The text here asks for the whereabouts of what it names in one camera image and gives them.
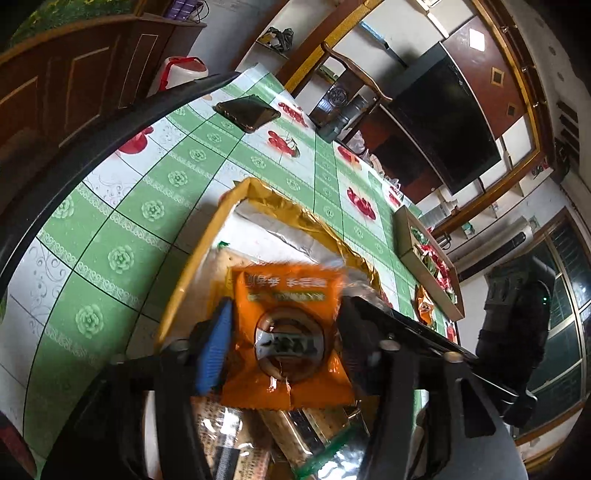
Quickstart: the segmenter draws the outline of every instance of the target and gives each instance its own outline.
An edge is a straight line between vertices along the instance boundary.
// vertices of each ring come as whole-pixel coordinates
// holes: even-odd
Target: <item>window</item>
[[[557,276],[550,304],[550,333],[544,359],[528,389],[538,398],[534,415],[519,435],[540,429],[574,407],[591,388],[591,262],[574,220],[564,209],[537,234],[528,251]]]

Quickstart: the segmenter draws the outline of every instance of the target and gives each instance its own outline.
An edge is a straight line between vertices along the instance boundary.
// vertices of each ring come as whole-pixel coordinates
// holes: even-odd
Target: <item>gold foil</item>
[[[184,296],[193,281],[193,278],[209,249],[212,247],[215,237],[222,229],[232,209],[238,203],[247,200],[254,208],[261,213],[274,218],[290,227],[297,228],[310,235],[314,240],[321,243],[328,250],[339,254],[348,267],[363,272],[370,285],[377,292],[381,291],[378,272],[369,265],[364,258],[353,252],[349,246],[341,240],[334,230],[322,219],[317,217],[307,208],[292,202],[283,195],[274,192],[263,181],[249,177],[238,183],[232,190],[227,192],[220,202],[216,213],[209,222],[201,240],[187,260],[183,272],[178,279],[177,286],[171,295],[166,309],[160,321],[158,332],[155,338],[155,348],[162,348],[164,341],[170,331],[178,308],[183,302]]]

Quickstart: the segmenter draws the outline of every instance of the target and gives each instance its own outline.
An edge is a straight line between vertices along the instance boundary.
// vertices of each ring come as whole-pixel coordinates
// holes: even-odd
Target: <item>snack bag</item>
[[[435,315],[435,304],[422,285],[417,289],[416,301],[418,315],[421,317],[422,323],[434,329],[435,321],[433,316]]]
[[[269,410],[352,404],[334,351],[342,272],[265,264],[234,268],[232,278],[235,346],[222,404]]]

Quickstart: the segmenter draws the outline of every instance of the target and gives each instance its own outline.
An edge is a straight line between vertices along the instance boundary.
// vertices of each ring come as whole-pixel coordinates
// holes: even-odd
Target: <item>green tablecloth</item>
[[[212,106],[250,94],[281,118],[245,135]],[[218,199],[247,176],[322,217],[376,267],[394,308],[416,318],[416,280],[395,253],[389,184],[322,141],[275,77],[256,66],[107,158],[53,213],[21,261],[0,325],[0,371],[9,373],[0,374],[0,390],[9,392],[0,408],[19,429],[24,421],[38,457],[48,455],[112,355],[151,353],[166,302]],[[437,331],[444,328],[438,310]]]

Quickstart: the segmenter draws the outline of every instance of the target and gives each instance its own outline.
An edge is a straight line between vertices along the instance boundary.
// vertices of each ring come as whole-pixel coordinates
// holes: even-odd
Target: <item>plastic wrapper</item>
[[[352,424],[334,437],[324,451],[312,456],[294,470],[296,480],[350,480],[359,473],[369,436]]]
[[[423,235],[423,233],[418,228],[412,226],[410,231],[413,234],[413,237],[416,238],[417,242],[419,242],[421,245],[429,244],[429,239],[426,237],[426,235]]]
[[[422,285],[419,285],[415,294],[415,301],[417,303],[418,315],[421,322],[435,329],[435,304],[429,297],[429,294]]]
[[[288,411],[354,402],[334,350],[342,276],[321,265],[232,269],[235,347],[224,405]]]
[[[338,407],[259,413],[294,471],[323,453],[350,426],[344,409]]]
[[[214,396],[193,397],[191,404],[212,477],[264,480],[272,438],[258,413],[224,407]]]
[[[452,280],[449,277],[449,268],[445,262],[439,258],[437,251],[431,245],[413,245],[414,253],[421,258],[423,264],[433,275],[439,286],[446,292],[452,303],[457,304],[457,295],[452,287]]]

